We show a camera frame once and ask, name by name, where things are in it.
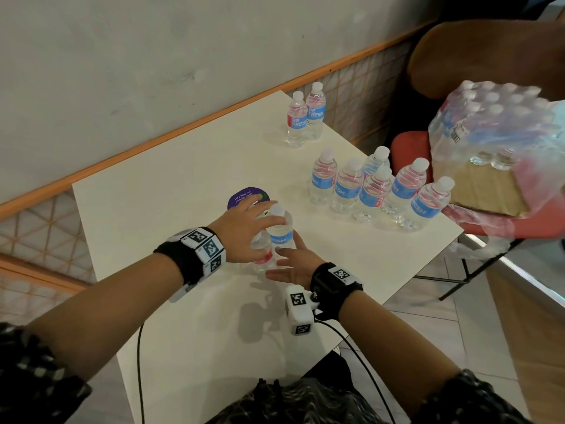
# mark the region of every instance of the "cable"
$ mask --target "cable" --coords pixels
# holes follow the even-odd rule
[[[139,387],[139,406],[141,408],[141,424],[145,424],[145,410],[143,407],[143,391],[141,390],[141,367],[139,366],[139,345],[141,344],[141,331],[143,326],[139,328],[139,335],[137,335],[137,385]]]
[[[388,412],[390,419],[392,420],[392,424],[396,424],[396,421],[394,420],[394,417],[392,416],[392,412],[390,411],[388,405],[386,404],[386,400],[385,397],[383,396],[383,393],[381,392],[380,388],[377,385],[377,382],[375,381],[375,378],[373,378],[373,375],[371,374],[371,371],[369,371],[369,368],[367,367],[367,365],[365,364],[365,362],[363,360],[361,360],[361,357],[359,357],[359,355],[357,354],[357,351],[355,351],[355,349],[351,346],[351,344],[349,343],[349,341],[347,339],[345,339],[345,336],[342,335],[340,333],[340,331],[338,329],[336,329],[335,327],[329,325],[328,323],[326,323],[325,321],[321,321],[318,320],[317,318],[314,319],[314,321],[316,323],[321,323],[324,326],[328,326],[330,329],[332,329],[335,333],[337,333],[338,335],[341,336],[341,338],[343,339],[343,341],[349,346],[349,348],[351,349],[351,351],[353,351],[353,353],[355,354],[355,356],[357,357],[357,359],[359,359],[359,361],[361,362],[361,364],[363,365],[363,367],[365,368],[365,370],[367,371],[367,373],[369,374],[369,377],[371,377],[371,381],[373,382],[373,384],[375,385],[375,388],[378,391],[378,394],[381,396],[381,399],[383,400],[383,403],[385,404],[385,408],[386,411]]]

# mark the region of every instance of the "sleeve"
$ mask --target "sleeve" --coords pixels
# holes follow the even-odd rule
[[[447,381],[440,392],[432,394],[414,416],[413,424],[532,424],[506,400],[498,396],[492,385],[463,370]]]
[[[0,323],[0,422],[62,423],[91,392],[37,336]]]

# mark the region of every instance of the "purple sticker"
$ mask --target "purple sticker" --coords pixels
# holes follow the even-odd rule
[[[230,198],[230,200],[228,201],[228,209],[230,209],[231,207],[236,207],[241,201],[243,201],[248,196],[259,195],[259,194],[262,197],[257,202],[270,201],[267,192],[262,191],[259,188],[244,188]]]

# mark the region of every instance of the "clothing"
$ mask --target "clothing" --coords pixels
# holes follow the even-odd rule
[[[260,380],[253,391],[208,423],[383,423],[353,387],[344,363],[343,358],[331,353],[304,378],[286,387],[278,381],[269,385]],[[22,327],[0,323],[0,422],[59,424],[91,392],[37,336]],[[491,385],[464,370],[424,402],[413,422],[530,421],[497,396]]]

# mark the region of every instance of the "white table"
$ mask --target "white table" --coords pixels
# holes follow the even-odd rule
[[[353,271],[380,303],[462,232],[442,214],[424,231],[406,234],[310,204],[307,183],[322,149],[331,147],[340,166],[364,155],[326,126],[319,141],[289,148],[289,101],[277,92],[76,183],[97,278],[145,257],[169,235],[213,221],[246,186],[278,199],[307,245]],[[141,340],[147,422],[202,423],[258,378],[289,383],[331,351],[341,339],[329,328],[289,334],[284,288],[228,264],[176,304],[161,306]],[[140,423],[136,340],[117,357]]]

